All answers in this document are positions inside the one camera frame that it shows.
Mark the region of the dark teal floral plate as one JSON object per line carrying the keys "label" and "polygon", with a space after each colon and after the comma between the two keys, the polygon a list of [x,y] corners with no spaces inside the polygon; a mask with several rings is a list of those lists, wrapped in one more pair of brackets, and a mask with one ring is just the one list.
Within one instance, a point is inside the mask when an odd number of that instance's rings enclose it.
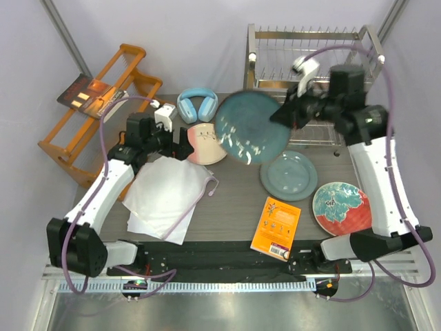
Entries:
{"label": "dark teal floral plate", "polygon": [[274,160],[287,147],[291,129],[270,121],[280,104],[264,92],[241,90],[226,97],[214,117],[214,132],[226,153],[252,165]]}

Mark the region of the light teal plate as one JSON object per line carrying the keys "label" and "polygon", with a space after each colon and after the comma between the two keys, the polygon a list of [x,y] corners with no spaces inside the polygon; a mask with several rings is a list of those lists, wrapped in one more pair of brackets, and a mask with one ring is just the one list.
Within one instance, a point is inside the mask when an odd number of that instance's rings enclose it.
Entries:
{"label": "light teal plate", "polygon": [[318,173],[303,154],[286,150],[260,167],[260,182],[277,199],[300,201],[309,197],[318,185]]}

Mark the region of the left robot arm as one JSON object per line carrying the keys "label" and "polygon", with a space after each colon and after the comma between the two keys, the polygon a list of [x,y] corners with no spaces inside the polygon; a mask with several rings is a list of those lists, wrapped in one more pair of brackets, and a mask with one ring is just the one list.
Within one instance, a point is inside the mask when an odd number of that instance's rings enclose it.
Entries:
{"label": "left robot arm", "polygon": [[102,171],[77,205],[62,219],[46,227],[49,260],[65,273],[97,277],[104,269],[122,265],[130,274],[141,274],[147,265],[143,246],[132,241],[102,242],[99,234],[105,218],[122,191],[132,182],[151,154],[179,161],[194,149],[187,128],[174,140],[172,122],[134,113],[126,121],[124,137],[105,152]]}

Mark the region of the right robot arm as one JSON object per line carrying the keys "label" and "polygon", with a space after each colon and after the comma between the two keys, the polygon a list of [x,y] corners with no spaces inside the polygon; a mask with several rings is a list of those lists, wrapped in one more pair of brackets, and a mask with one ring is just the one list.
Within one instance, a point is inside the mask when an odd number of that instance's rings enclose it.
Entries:
{"label": "right robot arm", "polygon": [[433,238],[432,230],[420,225],[414,215],[396,161],[392,110],[367,105],[363,68],[331,67],[328,91],[323,96],[315,94],[310,86],[318,71],[317,63],[302,61],[292,70],[300,75],[300,81],[288,89],[284,104],[271,121],[288,128],[303,128],[314,117],[332,123],[345,140],[371,208],[369,228],[320,242],[311,255],[314,269],[327,272],[337,260],[371,262],[419,247],[430,271],[434,271],[426,246]]}

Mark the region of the stainless steel dish rack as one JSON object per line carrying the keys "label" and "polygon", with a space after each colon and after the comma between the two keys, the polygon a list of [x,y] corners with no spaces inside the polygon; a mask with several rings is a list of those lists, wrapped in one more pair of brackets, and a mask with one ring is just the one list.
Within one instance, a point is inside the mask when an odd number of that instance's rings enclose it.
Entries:
{"label": "stainless steel dish rack", "polygon": [[[382,46],[369,26],[359,32],[346,30],[256,30],[249,25],[247,54],[245,59],[244,87],[258,88],[275,97],[280,107],[287,90],[296,86],[300,76],[292,69],[298,57],[315,59],[320,68],[311,80],[314,89],[328,91],[330,70],[336,65],[357,65],[365,71],[367,92],[384,65]],[[318,117],[303,128],[291,129],[291,146],[341,146],[346,145],[343,136],[334,125]]]}

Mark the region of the orange wooden rack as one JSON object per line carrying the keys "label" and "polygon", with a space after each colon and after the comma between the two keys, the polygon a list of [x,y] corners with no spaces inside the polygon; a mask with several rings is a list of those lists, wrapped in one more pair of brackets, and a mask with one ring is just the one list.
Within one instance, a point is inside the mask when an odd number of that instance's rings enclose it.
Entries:
{"label": "orange wooden rack", "polygon": [[[146,54],[147,52],[141,47],[123,43],[119,46],[116,54],[96,75],[96,78],[99,80],[108,78],[110,83],[118,88],[133,90],[136,95],[153,99],[163,85],[163,81],[138,69],[138,64],[145,58]],[[75,167],[74,162],[78,156],[83,154],[83,151],[94,137],[99,138],[100,121],[88,117],[84,124],[74,131],[74,135],[65,147],[52,143],[52,140],[64,127],[69,128],[71,126],[69,120],[76,113],[76,110],[68,110],[48,133],[47,137],[38,142],[38,146],[79,186],[88,189],[103,167],[103,157],[99,155],[99,164],[94,166],[91,172]]]}

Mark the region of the pink and cream plate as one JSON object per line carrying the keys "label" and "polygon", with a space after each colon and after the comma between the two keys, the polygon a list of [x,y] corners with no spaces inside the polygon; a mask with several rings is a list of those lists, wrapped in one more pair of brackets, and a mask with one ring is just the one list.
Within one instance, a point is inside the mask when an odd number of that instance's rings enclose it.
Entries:
{"label": "pink and cream plate", "polygon": [[194,151],[187,160],[208,166],[223,160],[227,153],[221,148],[214,132],[213,123],[200,123],[187,130],[187,137]]}

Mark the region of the light blue headphones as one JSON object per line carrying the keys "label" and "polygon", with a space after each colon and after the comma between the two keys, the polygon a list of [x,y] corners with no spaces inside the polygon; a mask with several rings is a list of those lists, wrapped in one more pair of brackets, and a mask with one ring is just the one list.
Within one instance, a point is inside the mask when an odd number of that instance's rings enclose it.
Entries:
{"label": "light blue headphones", "polygon": [[179,94],[178,113],[186,124],[210,122],[218,107],[218,96],[208,88],[189,88]]}

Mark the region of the clear zip pouch purple trim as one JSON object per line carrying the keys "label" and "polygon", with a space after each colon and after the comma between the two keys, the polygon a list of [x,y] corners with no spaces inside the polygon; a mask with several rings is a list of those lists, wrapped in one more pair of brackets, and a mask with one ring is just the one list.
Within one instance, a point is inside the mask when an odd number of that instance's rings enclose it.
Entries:
{"label": "clear zip pouch purple trim", "polygon": [[210,181],[219,183],[205,166],[187,160],[160,157],[147,163],[123,201],[130,211],[127,231],[182,245]]}

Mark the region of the dark paperback book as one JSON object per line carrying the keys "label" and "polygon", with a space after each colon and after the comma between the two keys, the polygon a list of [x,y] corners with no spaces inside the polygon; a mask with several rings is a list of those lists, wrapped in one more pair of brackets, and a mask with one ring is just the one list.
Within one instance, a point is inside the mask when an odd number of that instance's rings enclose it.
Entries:
{"label": "dark paperback book", "polygon": [[128,96],[126,90],[80,74],[57,98],[57,102],[100,120],[101,115],[111,103]]}

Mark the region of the red and teal plate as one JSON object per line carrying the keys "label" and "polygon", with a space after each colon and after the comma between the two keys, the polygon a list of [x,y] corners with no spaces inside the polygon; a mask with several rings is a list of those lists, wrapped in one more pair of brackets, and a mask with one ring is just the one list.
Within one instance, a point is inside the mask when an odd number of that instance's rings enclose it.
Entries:
{"label": "red and teal plate", "polygon": [[369,199],[350,183],[331,182],[319,187],[312,210],[318,225],[335,237],[371,227]]}

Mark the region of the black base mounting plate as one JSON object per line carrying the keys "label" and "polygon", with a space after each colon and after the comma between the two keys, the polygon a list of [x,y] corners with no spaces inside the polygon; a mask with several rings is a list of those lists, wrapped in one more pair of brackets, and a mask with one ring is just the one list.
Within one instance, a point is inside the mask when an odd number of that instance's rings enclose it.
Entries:
{"label": "black base mounting plate", "polygon": [[184,250],[154,250],[148,248],[146,252],[135,258],[131,264],[124,268],[133,272],[148,271],[150,275],[158,275],[171,269],[178,270],[180,277],[197,275],[212,281],[216,277],[226,277],[228,270],[233,270],[236,275],[256,275],[263,271],[268,275],[274,271],[276,275],[292,274],[350,274],[351,263],[341,259],[315,264],[313,254],[310,252],[295,251],[288,259],[276,259],[254,250],[244,250],[236,246],[232,250],[214,250],[203,248],[189,248]]}

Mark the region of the orange paperback book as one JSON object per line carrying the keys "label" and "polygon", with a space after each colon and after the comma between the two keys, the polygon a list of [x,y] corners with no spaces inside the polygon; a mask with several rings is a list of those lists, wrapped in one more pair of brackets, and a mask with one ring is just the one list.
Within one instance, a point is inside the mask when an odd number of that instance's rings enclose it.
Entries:
{"label": "orange paperback book", "polygon": [[300,208],[267,197],[250,248],[288,261],[300,215]]}

